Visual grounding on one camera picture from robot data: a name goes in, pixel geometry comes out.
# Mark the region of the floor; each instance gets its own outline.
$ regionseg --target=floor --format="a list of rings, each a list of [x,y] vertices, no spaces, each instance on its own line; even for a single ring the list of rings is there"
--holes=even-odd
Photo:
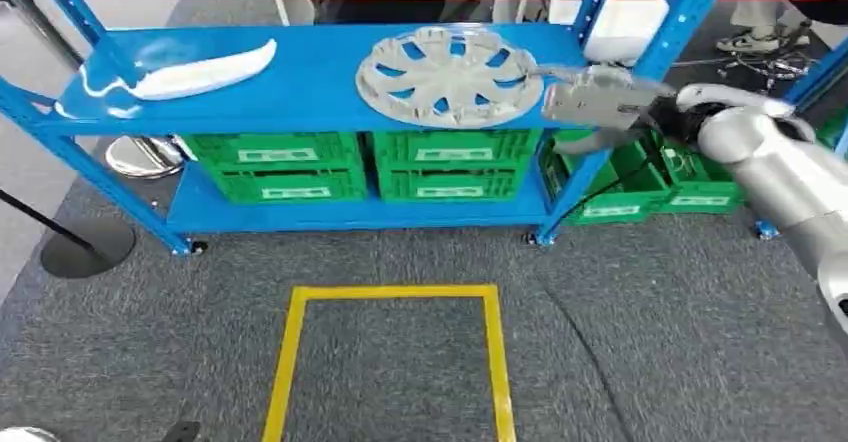
[[[684,58],[714,55],[726,13]],[[180,0],[168,19],[278,21],[263,0]],[[172,183],[135,187],[164,203]],[[57,198],[60,220],[122,217],[80,181],[61,204],[60,189],[30,196]],[[519,440],[842,441],[848,364],[809,278],[750,223],[665,216],[570,229],[550,248],[520,229],[226,235],[187,259],[140,233],[125,264],[73,282],[30,259],[0,307],[0,426],[105,442],[157,440],[183,419],[257,440],[294,286],[490,283]],[[493,440],[482,334],[476,300],[310,303],[283,440]]]

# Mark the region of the yellow floor marking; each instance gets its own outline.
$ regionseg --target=yellow floor marking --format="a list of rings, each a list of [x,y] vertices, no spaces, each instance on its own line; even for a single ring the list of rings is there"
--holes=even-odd
[[[485,297],[488,285],[377,285],[304,287],[309,300],[400,299],[413,297]]]
[[[488,293],[483,296],[483,312],[486,319],[486,345],[489,349],[489,375],[492,377],[498,442],[515,442],[515,422],[512,419],[512,398],[509,395],[509,372],[506,368],[501,308],[498,288],[494,285],[489,286]]]
[[[512,399],[509,395],[509,375],[506,348],[501,327],[498,288],[494,285],[380,285],[353,287],[295,287],[292,290],[283,345],[277,362],[277,374],[268,407],[268,418],[262,442],[280,442],[288,411],[289,395],[294,378],[297,349],[303,329],[306,303],[310,300],[360,300],[428,297],[481,297],[486,322],[486,346],[489,375],[494,399],[495,426],[498,442],[515,442],[515,423]]]
[[[274,389],[271,391],[271,402],[268,405],[268,419],[265,422],[262,442],[280,442],[283,439],[283,425],[286,422],[289,406],[289,392],[291,392],[292,378],[294,378],[294,363],[297,360],[297,347],[300,345],[306,300],[303,287],[295,287],[292,290],[289,313],[286,316],[286,328],[283,333],[283,346],[277,361],[277,375],[274,378]]]

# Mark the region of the black pole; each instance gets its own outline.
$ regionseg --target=black pole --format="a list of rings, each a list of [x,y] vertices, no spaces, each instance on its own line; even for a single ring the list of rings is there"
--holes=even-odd
[[[42,225],[46,226],[48,229],[50,229],[53,232],[56,232],[57,234],[65,237],[66,239],[68,239],[71,242],[79,245],[83,249],[98,253],[97,249],[95,249],[93,245],[88,243],[88,241],[84,240],[82,237],[71,232],[70,230],[66,229],[62,225],[59,225],[59,223],[56,222],[55,220],[45,216],[41,212],[38,212],[37,210],[33,209],[32,207],[28,206],[27,204],[21,202],[19,199],[12,196],[12,194],[6,192],[3,189],[0,189],[0,200],[2,200],[3,202],[6,202],[7,204],[11,205],[12,207],[23,212],[24,214],[32,217],[33,219],[40,222]]]
[[[41,249],[41,266],[47,273],[63,279],[84,279],[123,262],[135,247],[135,232],[125,222],[95,219],[57,223],[8,192],[0,189],[0,201],[26,214],[54,232]]]

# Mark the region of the white sneaker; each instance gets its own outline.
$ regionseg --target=white sneaker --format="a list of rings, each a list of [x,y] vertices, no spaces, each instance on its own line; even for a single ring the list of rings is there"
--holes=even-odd
[[[757,38],[748,30],[733,37],[720,39],[716,42],[716,48],[722,52],[767,54],[780,48],[780,37],[777,34],[772,34]]]

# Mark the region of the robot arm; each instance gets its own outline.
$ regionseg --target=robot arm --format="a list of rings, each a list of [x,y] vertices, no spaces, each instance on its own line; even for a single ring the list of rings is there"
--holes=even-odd
[[[848,164],[784,132],[758,108],[734,107],[704,120],[696,145],[781,230],[848,333]]]
[[[724,166],[818,282],[848,354],[848,164],[815,143],[815,131],[793,106],[721,85],[673,93],[609,69],[566,75],[549,87],[543,114],[598,130],[554,150],[609,148],[647,125]]]

